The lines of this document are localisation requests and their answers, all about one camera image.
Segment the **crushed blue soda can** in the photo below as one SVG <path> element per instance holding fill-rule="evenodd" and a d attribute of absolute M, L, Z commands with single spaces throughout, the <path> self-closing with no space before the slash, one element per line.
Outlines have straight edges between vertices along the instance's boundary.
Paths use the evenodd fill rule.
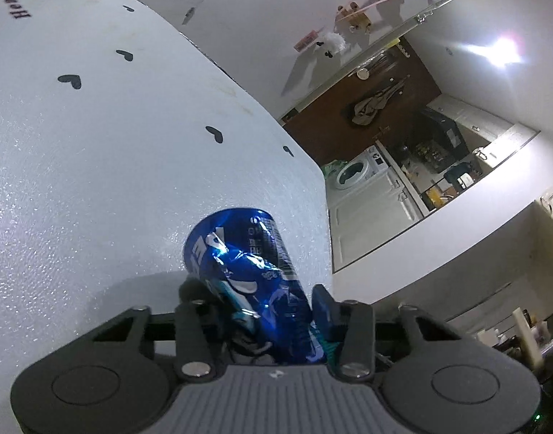
<path fill-rule="evenodd" d="M 269 213 L 210 214 L 188 234 L 183 261 L 222 301 L 247 349 L 280 365 L 324 361 L 307 295 Z"/>

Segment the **white washing machine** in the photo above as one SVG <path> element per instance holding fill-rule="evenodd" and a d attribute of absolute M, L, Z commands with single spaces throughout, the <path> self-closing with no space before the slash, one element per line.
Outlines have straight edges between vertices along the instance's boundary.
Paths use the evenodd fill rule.
<path fill-rule="evenodd" d="M 377 174 L 383 174 L 387 169 L 388 165 L 380 150 L 373 145 L 334 173 L 330 184 L 334 190 L 347 191 L 365 184 Z"/>

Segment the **white heart-patterned table cover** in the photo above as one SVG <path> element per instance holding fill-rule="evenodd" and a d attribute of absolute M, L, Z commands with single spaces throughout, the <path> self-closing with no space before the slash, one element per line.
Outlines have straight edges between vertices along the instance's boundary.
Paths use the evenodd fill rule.
<path fill-rule="evenodd" d="M 137 0 L 0 0 L 0 433 L 16 376 L 132 306 L 171 311 L 193 226 L 274 218 L 305 289 L 331 282 L 322 173 Z"/>

